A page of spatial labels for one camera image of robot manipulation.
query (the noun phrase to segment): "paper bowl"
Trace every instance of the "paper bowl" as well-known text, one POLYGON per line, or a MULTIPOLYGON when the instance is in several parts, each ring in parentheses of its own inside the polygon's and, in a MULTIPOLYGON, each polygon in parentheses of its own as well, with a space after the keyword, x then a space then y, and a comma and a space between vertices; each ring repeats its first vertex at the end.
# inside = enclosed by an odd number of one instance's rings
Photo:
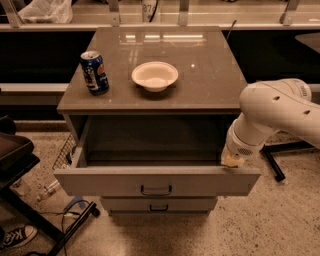
POLYGON ((178 70, 165 62, 147 62, 136 67, 132 80, 150 92, 160 92, 178 79, 178 70))

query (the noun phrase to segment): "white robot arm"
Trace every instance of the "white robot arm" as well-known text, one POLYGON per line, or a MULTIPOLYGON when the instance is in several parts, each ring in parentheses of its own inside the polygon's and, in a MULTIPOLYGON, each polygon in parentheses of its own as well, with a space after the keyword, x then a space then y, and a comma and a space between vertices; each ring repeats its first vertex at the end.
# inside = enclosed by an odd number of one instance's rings
POLYGON ((228 130, 222 165, 241 165, 280 130, 320 148, 320 106, 311 102, 310 87, 303 81, 250 84, 240 95, 240 108, 242 113, 228 130))

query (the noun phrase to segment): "plastic bag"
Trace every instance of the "plastic bag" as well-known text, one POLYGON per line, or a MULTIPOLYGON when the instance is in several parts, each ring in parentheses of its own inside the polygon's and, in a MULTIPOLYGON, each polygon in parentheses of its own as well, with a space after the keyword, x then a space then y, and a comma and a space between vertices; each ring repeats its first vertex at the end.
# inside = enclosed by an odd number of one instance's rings
POLYGON ((24 23, 69 23, 72 0, 33 0, 18 12, 24 23))

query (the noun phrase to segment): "soda can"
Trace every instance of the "soda can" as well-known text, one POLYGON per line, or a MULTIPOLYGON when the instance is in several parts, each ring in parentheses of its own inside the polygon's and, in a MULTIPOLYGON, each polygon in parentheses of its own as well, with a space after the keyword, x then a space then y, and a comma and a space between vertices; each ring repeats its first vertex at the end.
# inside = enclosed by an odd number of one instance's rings
POLYGON ((81 54, 80 64, 86 85, 93 95, 105 93, 109 83, 104 72, 103 59, 98 51, 87 51, 81 54))

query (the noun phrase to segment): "sneaker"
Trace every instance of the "sneaker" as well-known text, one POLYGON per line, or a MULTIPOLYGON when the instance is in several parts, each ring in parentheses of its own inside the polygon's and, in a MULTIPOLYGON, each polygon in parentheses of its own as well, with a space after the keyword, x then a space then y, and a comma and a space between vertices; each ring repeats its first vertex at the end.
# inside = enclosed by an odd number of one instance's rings
POLYGON ((37 229, 33 226, 25 226, 23 228, 16 228, 8 233, 0 246, 0 252, 8 249, 25 245, 34 238, 37 234, 37 229))

